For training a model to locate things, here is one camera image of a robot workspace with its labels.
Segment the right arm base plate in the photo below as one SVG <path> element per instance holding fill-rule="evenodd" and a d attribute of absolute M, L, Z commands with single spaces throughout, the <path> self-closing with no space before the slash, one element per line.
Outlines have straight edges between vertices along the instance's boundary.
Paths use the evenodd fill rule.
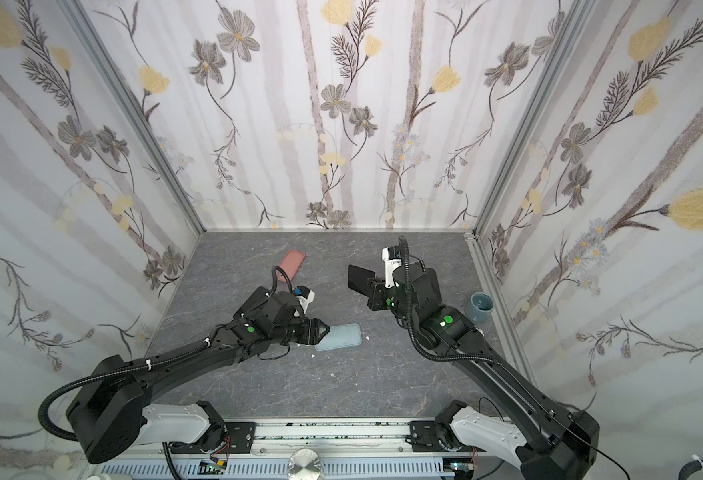
<path fill-rule="evenodd" d="M 415 453 L 485 453 L 479 447 L 459 442 L 453 433 L 447 431 L 447 426 L 435 420 L 409 422 L 409 434 L 405 442 L 411 445 L 411 450 Z"/>

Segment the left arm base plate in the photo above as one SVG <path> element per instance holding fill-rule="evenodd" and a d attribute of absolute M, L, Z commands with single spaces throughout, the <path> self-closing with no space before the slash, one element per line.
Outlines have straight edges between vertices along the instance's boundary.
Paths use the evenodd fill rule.
<path fill-rule="evenodd" d="M 171 442 L 170 450 L 173 454 L 250 454 L 256 426 L 256 422 L 214 423 L 195 443 Z"/>

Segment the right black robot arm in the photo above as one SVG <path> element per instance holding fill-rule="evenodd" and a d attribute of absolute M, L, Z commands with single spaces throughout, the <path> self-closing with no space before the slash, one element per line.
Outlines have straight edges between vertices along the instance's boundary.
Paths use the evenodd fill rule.
<path fill-rule="evenodd" d="M 525 479 L 585 478 L 603 456 L 597 420 L 539 391 L 491 348 L 473 321 L 443 302 L 437 272 L 411 258 L 405 237 L 381 256 L 385 274 L 351 266 L 349 288 L 367 298 L 369 309 L 391 312 L 419 355 L 461 370 L 507 417 L 455 401 L 435 418 L 441 448 L 483 450 Z"/>

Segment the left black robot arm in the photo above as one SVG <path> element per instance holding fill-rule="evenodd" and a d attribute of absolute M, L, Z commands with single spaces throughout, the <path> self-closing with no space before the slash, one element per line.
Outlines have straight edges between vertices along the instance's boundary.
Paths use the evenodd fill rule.
<path fill-rule="evenodd" d="M 133 360 L 111 356 L 91 375 L 54 390 L 38 408 L 41 428 L 79 444 L 91 464 L 113 460 L 135 445 L 176 444 L 204 453 L 225 448 L 229 428 L 210 402 L 157 400 L 207 373 L 264 357 L 273 345 L 320 344 L 331 328 L 307 314 L 315 293 L 303 285 L 279 290 L 285 273 L 273 267 L 271 286 L 257 288 L 230 321 L 215 325 L 203 339 Z"/>

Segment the pink phone case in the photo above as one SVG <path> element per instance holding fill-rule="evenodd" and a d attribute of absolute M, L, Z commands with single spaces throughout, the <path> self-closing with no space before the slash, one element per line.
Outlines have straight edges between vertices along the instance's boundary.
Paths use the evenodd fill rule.
<path fill-rule="evenodd" d="M 305 252 L 295 249 L 289 250 L 279 264 L 279 282 L 288 283 L 289 281 L 292 281 L 299 272 L 306 257 L 307 255 Z"/>

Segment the light blue phone case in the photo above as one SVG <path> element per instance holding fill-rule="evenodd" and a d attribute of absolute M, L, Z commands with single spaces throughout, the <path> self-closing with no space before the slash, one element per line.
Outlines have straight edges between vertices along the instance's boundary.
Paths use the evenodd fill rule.
<path fill-rule="evenodd" d="M 332 351 L 360 346 L 363 343 L 361 326 L 359 323 L 333 326 L 319 344 L 315 346 L 317 352 Z"/>

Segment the purple-edged black phone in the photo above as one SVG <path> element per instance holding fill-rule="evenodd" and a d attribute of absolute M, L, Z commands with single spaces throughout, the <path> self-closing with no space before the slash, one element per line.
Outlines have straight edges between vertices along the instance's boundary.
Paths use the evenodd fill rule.
<path fill-rule="evenodd" d="M 371 295 L 371 282 L 377 278 L 375 271 L 350 265 L 348 267 L 348 287 L 365 296 Z"/>

